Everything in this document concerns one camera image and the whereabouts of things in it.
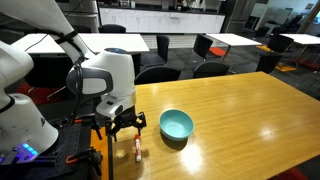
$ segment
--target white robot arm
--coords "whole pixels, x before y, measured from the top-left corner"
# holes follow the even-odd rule
[[[114,118],[134,107],[131,56],[115,48],[93,54],[74,33],[54,0],[0,0],[0,12],[46,30],[56,40],[75,63],[67,77],[72,92],[92,97],[108,93],[97,112]],[[18,155],[23,157],[16,163],[31,162],[58,137],[58,131],[46,122],[29,97],[4,92],[32,67],[26,52],[0,41],[0,165],[12,163]]]

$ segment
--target teal bowl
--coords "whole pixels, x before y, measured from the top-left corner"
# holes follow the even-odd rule
[[[193,132],[193,121],[186,113],[168,110],[160,116],[160,129],[163,135],[173,141],[182,141]]]

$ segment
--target white tabletop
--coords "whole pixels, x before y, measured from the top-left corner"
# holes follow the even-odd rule
[[[101,52],[105,48],[120,48],[127,52],[146,52],[148,46],[140,34],[79,34],[83,41],[93,52]],[[45,34],[29,34],[12,45],[26,50],[36,42],[40,41]],[[56,54],[64,53],[64,50],[51,38],[47,36],[39,44],[27,50],[34,54]]]
[[[303,45],[320,44],[320,38],[316,36],[311,36],[308,34],[281,34],[281,35],[292,38],[294,42],[303,44]]]
[[[224,42],[230,46],[257,46],[261,45],[261,43],[253,41],[248,38],[244,38],[232,33],[224,33],[224,34],[206,34],[209,37],[217,39],[221,42]]]

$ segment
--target bowl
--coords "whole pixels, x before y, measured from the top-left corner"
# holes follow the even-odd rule
[[[180,110],[168,110],[160,116],[160,129],[164,136],[173,141],[182,141],[193,132],[193,121]]]

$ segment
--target table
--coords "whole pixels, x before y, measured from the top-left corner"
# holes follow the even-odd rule
[[[121,48],[127,52],[147,52],[149,48],[140,34],[79,34],[87,46],[95,53],[105,48]],[[45,34],[29,34],[12,45],[22,50],[40,41]],[[60,54],[64,50],[51,38],[45,37],[39,44],[27,50],[30,54]]]
[[[320,153],[320,102],[265,73],[136,90],[136,110],[148,125],[141,132],[142,161],[135,162],[137,130],[122,129],[112,143],[115,179],[267,179]],[[169,109],[193,119],[187,141],[161,135],[159,117]]]
[[[298,56],[299,58],[301,58],[303,56],[303,53],[305,52],[306,48],[308,47],[308,45],[312,45],[312,44],[320,44],[320,38],[316,37],[316,36],[312,36],[309,34],[280,34],[282,36],[286,36],[289,37],[291,39],[293,39],[293,41],[295,43],[301,44],[304,47],[298,51],[293,57],[292,59],[294,59],[294,57]]]
[[[227,51],[223,56],[222,62],[226,61],[226,57],[230,51],[231,46],[259,46],[262,45],[259,42],[253,41],[251,39],[247,39],[232,33],[224,33],[224,34],[206,34],[207,36],[217,39],[223,43],[228,44]]]

